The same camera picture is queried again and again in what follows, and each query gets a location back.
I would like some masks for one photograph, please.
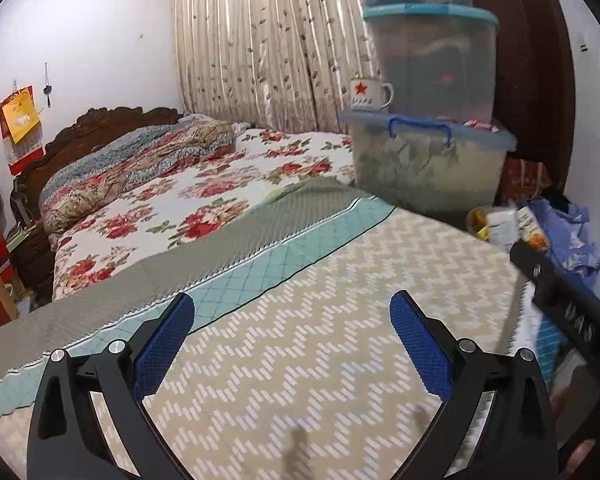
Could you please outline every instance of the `blue lid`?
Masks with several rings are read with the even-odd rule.
[[[362,17],[365,20],[370,18],[380,18],[384,16],[399,16],[402,14],[426,15],[426,16],[459,16],[461,18],[471,18],[472,20],[483,20],[493,23],[496,27],[500,22],[495,14],[484,9],[476,7],[467,7],[456,4],[391,4],[369,7],[365,9]]]
[[[467,139],[492,150],[513,152],[518,145],[516,137],[503,128],[495,133],[491,133],[447,121],[435,121],[408,115],[366,112],[362,110],[344,110],[340,112],[339,118],[340,122],[344,124],[362,123],[372,126],[368,131],[370,135],[389,133],[389,129],[395,130],[400,128],[401,124],[406,124],[423,133],[429,133],[434,136],[445,136],[448,140],[453,138]]]

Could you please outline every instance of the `wooden headboard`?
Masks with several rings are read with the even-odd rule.
[[[154,108],[146,113],[142,113],[142,108],[91,108],[78,117],[73,126],[62,130],[45,146],[45,156],[32,161],[22,170],[14,179],[11,198],[20,198],[33,217],[39,219],[40,192],[56,171],[136,128],[175,124],[180,117],[173,108]],[[16,218],[21,217],[13,200],[11,209]]]

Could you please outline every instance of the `wooden bedside table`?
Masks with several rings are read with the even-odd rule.
[[[11,263],[27,288],[31,288],[42,303],[51,301],[54,286],[56,254],[42,224],[37,224],[27,238],[11,251]]]

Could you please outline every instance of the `leaf pattern curtain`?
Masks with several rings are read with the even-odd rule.
[[[362,0],[174,0],[190,111],[286,132],[340,130],[349,80],[378,77]]]

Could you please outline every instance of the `white wall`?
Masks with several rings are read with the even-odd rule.
[[[565,195],[589,207],[600,248],[600,25],[583,0],[560,0],[571,39],[576,78],[576,124]],[[586,52],[580,45],[586,43]],[[600,275],[596,286],[600,294]]]
[[[33,85],[44,143],[89,108],[182,111],[172,0],[4,0],[0,4],[0,102],[13,80]],[[46,108],[45,62],[53,87]],[[0,139],[6,227],[13,177]]]

